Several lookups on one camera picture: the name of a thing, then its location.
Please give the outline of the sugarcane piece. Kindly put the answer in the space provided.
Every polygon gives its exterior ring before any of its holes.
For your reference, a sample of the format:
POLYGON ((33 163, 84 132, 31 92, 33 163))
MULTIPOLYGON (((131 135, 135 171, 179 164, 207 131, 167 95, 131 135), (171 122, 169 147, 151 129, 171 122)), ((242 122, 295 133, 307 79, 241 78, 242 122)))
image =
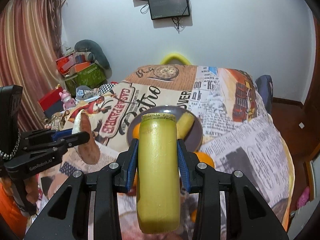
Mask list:
POLYGON ((143 233, 174 231, 180 224, 176 118, 167 113, 142 116, 137 165, 137 217, 143 233))
POLYGON ((181 115, 176 123, 177 138, 184 139, 190 132, 195 121, 195 117, 190 112, 185 112, 181 115))

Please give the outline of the large Dole orange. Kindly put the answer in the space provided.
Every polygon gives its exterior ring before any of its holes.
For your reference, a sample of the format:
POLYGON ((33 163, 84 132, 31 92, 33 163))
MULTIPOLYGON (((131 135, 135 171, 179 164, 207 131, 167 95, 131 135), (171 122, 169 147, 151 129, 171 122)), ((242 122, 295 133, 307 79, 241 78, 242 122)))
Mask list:
POLYGON ((136 124, 136 126, 133 128, 133 131, 132 131, 133 139, 139 139, 139 129, 140 129, 140 122, 136 124))

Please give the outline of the red box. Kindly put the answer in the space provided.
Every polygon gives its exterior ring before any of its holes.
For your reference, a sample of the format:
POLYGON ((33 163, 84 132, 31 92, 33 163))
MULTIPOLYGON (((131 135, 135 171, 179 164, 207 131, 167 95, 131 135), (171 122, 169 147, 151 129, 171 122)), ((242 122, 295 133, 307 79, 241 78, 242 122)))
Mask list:
POLYGON ((48 119, 50 119, 55 113, 63 111, 63 103, 60 96, 60 93, 62 92, 63 88, 59 86, 51 90, 38 101, 45 117, 48 119))

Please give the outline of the pink toy figure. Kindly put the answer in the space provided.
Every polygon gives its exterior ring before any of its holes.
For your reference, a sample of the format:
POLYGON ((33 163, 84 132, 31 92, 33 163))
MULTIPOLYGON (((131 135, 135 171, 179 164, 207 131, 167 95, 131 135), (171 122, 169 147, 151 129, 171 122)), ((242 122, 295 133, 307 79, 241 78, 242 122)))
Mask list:
POLYGON ((76 100, 72 98, 72 95, 67 90, 63 90, 59 93, 59 96, 61 98, 61 101, 63 103, 63 109, 67 110, 69 108, 73 108, 76 106, 76 100))

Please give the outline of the small mandarin at edge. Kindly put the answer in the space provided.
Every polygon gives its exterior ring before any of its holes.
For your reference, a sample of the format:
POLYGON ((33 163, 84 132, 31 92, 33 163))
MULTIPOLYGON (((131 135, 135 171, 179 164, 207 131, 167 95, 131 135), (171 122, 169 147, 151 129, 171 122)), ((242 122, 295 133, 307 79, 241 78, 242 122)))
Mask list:
POLYGON ((191 214, 190 214, 190 218, 191 218, 191 221, 193 223, 196 222, 196 215, 197 215, 197 210, 194 210, 191 214))

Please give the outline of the green storage box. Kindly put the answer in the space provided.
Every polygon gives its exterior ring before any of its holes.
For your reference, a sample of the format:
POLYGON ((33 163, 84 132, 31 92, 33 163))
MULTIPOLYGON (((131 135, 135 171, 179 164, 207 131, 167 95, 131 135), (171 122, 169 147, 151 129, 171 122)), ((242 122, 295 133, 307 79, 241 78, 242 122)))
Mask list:
POLYGON ((104 70, 96 63, 91 64, 82 71, 65 77, 67 91, 72 96, 76 95, 76 88, 79 86, 87 86, 90 89, 97 88, 106 81, 104 70))

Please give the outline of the grey plush toy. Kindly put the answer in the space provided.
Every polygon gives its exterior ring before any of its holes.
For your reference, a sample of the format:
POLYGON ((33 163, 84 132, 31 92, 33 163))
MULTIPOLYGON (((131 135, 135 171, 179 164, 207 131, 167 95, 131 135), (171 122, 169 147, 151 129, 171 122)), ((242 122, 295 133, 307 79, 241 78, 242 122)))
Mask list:
POLYGON ((75 44, 74 49, 79 53, 89 53, 89 61, 95 62, 105 70, 110 69, 109 61, 97 42, 92 40, 81 40, 75 44))

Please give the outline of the newspaper print tablecloth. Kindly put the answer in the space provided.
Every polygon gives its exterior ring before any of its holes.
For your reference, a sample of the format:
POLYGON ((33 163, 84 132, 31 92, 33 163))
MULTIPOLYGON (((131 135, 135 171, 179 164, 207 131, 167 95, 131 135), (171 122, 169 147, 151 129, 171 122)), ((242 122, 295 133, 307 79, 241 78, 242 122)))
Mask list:
POLYGON ((97 100, 80 100, 77 107, 59 117, 59 123, 72 128, 78 112, 86 111, 100 159, 88 165, 70 148, 61 164, 39 175, 42 203, 46 204, 74 171, 91 173, 114 162, 129 147, 126 135, 131 121, 150 108, 165 105, 183 107, 197 117, 203 130, 198 151, 208 154, 218 171, 244 172, 287 228, 295 182, 289 149, 252 78, 227 68, 144 66, 97 100))

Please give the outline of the striped red curtain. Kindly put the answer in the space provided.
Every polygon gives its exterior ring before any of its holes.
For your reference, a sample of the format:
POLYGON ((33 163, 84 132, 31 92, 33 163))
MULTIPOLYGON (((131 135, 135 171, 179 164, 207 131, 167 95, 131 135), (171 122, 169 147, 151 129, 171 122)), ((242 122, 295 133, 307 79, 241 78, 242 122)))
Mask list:
POLYGON ((44 113, 38 101, 64 81, 56 60, 61 57, 59 0, 10 0, 1 12, 1 86, 23 87, 18 126, 41 129, 44 113))

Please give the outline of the purple ceramic plate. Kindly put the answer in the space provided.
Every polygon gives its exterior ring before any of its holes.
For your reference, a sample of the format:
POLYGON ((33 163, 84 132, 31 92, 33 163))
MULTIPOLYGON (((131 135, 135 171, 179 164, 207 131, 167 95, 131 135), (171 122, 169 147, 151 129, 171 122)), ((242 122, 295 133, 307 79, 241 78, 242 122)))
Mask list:
MULTIPOLYGON (((148 113, 169 113, 173 114, 176 116, 176 119, 178 120, 184 113, 191 113, 190 111, 186 110, 183 107, 178 107, 178 106, 156 106, 153 108, 150 108, 140 114, 138 114, 132 121, 131 124, 129 125, 128 132, 126 135, 126 141, 127 144, 130 145, 131 141, 133 139, 132 132, 134 127, 141 122, 141 117, 144 114, 148 113)), ((203 139, 203 130, 200 121, 197 119, 197 117, 193 114, 195 120, 193 123, 193 126, 191 127, 189 133, 184 139, 185 146, 189 152, 195 152, 198 151, 201 144, 202 144, 202 139, 203 139)))

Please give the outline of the yellow chair back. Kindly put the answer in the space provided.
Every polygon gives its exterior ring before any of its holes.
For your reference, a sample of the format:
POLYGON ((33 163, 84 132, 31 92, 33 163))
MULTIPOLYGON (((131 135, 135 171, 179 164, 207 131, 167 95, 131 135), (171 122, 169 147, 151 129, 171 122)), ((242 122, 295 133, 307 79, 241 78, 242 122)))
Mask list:
POLYGON ((170 54, 166 55, 161 60, 160 64, 167 65, 171 61, 178 61, 183 65, 192 65, 192 63, 186 57, 184 57, 183 55, 181 55, 179 53, 170 53, 170 54))

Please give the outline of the small black monitor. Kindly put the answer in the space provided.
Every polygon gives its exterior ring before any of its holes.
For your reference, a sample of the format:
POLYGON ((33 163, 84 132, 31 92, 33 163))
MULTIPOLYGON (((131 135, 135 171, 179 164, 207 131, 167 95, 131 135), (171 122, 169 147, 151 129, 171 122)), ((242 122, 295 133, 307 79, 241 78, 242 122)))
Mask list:
POLYGON ((189 0, 148 0, 148 4, 153 21, 190 16, 189 0))

